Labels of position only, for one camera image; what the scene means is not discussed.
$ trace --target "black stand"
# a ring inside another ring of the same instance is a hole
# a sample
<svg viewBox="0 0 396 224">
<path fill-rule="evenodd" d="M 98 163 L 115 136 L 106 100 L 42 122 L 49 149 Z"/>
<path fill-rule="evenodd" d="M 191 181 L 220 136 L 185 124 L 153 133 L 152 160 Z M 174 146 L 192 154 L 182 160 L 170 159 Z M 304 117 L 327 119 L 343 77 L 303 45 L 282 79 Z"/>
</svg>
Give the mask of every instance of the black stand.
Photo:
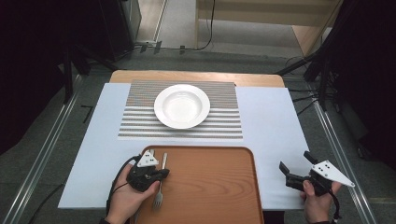
<svg viewBox="0 0 396 224">
<path fill-rule="evenodd" d="M 339 35 L 357 3 L 358 0 L 344 1 L 343 5 L 341 5 L 340 13 L 335 20 L 334 27 L 317 51 L 275 73 L 284 76 L 307 63 L 311 63 L 304 73 L 304 80 L 309 82 L 314 81 L 318 74 L 321 73 L 318 101 L 324 111 L 326 111 L 324 101 L 326 97 L 327 79 L 331 71 L 331 59 L 334 49 L 342 42 Z"/>
<path fill-rule="evenodd" d="M 91 71 L 91 67 L 88 65 L 84 56 L 96 60 L 112 72 L 119 70 L 117 66 L 109 63 L 81 45 L 64 43 L 64 104 L 66 104 L 73 95 L 72 63 L 82 75 L 88 75 Z"/>
</svg>

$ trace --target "white plastic part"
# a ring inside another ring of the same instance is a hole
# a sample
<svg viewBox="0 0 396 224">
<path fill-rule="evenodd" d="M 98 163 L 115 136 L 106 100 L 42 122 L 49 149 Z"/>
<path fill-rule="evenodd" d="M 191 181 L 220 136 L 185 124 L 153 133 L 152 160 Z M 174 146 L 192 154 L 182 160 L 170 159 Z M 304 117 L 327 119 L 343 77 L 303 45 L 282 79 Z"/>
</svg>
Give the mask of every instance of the white plastic part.
<svg viewBox="0 0 396 224">
<path fill-rule="evenodd" d="M 345 175 L 343 175 L 343 173 L 341 173 L 341 171 L 339 171 L 329 161 L 323 161 L 313 165 L 312 170 L 314 170 L 316 173 L 318 173 L 319 175 L 323 176 L 326 179 L 339 182 L 343 185 L 350 186 L 352 188 L 355 187 L 355 184 L 352 181 L 350 181 Z"/>
<path fill-rule="evenodd" d="M 142 159 L 137 163 L 137 167 L 146 167 L 157 165 L 159 162 L 154 158 L 153 155 L 147 150 L 145 154 L 143 154 Z"/>
</svg>

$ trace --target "white plate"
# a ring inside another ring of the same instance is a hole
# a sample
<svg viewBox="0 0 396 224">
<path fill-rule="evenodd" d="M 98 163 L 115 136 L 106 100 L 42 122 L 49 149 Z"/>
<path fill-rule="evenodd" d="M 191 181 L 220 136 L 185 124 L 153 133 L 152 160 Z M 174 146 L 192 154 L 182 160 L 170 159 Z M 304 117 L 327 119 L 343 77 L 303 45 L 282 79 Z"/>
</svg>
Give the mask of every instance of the white plate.
<svg viewBox="0 0 396 224">
<path fill-rule="evenodd" d="M 154 103 L 154 112 L 164 125 L 189 129 L 200 124 L 209 114 L 207 95 L 192 85 L 178 84 L 163 90 Z"/>
</svg>

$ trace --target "brown tray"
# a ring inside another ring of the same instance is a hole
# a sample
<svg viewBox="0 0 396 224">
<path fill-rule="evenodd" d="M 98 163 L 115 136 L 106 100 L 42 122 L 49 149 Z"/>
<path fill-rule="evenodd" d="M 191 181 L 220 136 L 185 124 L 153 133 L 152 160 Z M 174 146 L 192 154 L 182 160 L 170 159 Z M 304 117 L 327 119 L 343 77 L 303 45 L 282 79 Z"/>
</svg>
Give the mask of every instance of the brown tray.
<svg viewBox="0 0 396 224">
<path fill-rule="evenodd" d="M 140 207 L 137 224 L 263 223 L 262 204 L 251 151 L 245 147 L 150 146 L 161 169 L 168 153 L 163 204 L 154 196 Z"/>
</svg>

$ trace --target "hand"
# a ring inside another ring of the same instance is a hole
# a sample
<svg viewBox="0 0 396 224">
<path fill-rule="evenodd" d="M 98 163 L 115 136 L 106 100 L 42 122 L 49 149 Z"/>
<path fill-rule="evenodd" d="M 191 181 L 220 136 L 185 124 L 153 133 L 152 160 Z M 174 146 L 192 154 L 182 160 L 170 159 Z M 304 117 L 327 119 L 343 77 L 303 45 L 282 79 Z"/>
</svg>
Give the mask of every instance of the hand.
<svg viewBox="0 0 396 224">
<path fill-rule="evenodd" d="M 132 164 L 125 166 L 114 189 L 126 183 L 126 177 L 131 168 Z M 140 204 L 157 191 L 159 185 L 160 181 L 155 181 L 145 192 L 133 189 L 129 184 L 117 189 L 111 198 L 110 209 L 105 220 L 111 224 L 124 224 L 134 215 Z"/>
<path fill-rule="evenodd" d="M 306 221 L 308 223 L 329 221 L 332 196 L 329 193 L 316 196 L 314 186 L 308 180 L 305 180 L 303 185 L 304 192 L 301 192 L 301 197 L 305 199 L 304 212 Z M 332 192 L 336 194 L 341 186 L 338 182 L 332 182 Z"/>
</svg>

